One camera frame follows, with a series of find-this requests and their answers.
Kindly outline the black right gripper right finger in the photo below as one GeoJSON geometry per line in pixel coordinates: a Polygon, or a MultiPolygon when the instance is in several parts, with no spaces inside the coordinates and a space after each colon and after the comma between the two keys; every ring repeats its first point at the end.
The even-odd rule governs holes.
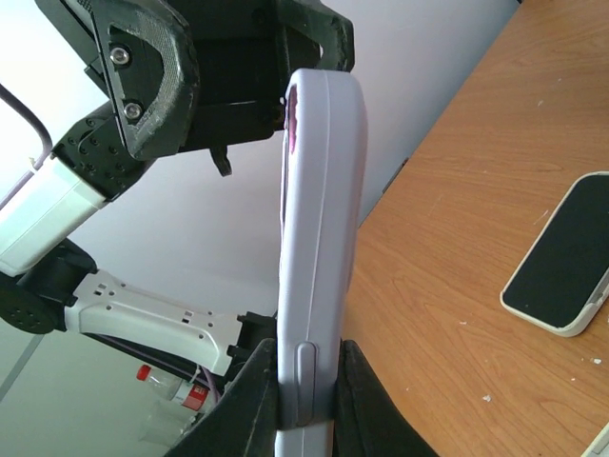
{"type": "Polygon", "coordinates": [[[356,342],[341,344],[334,456],[435,456],[402,416],[356,342]]]}

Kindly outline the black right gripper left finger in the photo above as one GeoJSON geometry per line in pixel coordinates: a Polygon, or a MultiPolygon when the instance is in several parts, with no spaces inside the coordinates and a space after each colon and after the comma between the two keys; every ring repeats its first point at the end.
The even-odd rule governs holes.
{"type": "Polygon", "coordinates": [[[277,343],[264,339],[218,405],[166,456],[272,456],[277,428],[277,343]]]}

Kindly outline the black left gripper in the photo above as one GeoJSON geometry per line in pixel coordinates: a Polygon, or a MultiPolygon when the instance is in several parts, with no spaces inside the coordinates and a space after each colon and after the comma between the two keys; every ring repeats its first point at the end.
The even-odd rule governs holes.
{"type": "Polygon", "coordinates": [[[41,1],[106,103],[53,156],[113,200],[160,157],[231,145],[283,125],[298,69],[350,72],[352,22],[320,1],[41,1]]]}

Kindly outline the lavender phone case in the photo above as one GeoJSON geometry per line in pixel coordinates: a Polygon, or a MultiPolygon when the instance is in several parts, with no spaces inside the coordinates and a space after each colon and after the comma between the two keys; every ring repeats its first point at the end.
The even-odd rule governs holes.
{"type": "Polygon", "coordinates": [[[297,130],[281,224],[275,453],[328,456],[368,122],[352,74],[301,69],[286,92],[293,84],[297,130]]]}

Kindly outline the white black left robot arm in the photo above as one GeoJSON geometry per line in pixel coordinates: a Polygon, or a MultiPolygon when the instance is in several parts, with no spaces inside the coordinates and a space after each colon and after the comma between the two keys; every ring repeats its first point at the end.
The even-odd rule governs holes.
{"type": "Polygon", "coordinates": [[[24,332],[85,334],[190,382],[233,380],[274,318],[200,312],[127,285],[70,240],[153,163],[285,127],[300,69],[351,71],[353,23],[320,1],[41,1],[106,96],[1,204],[1,316],[24,332]]]}

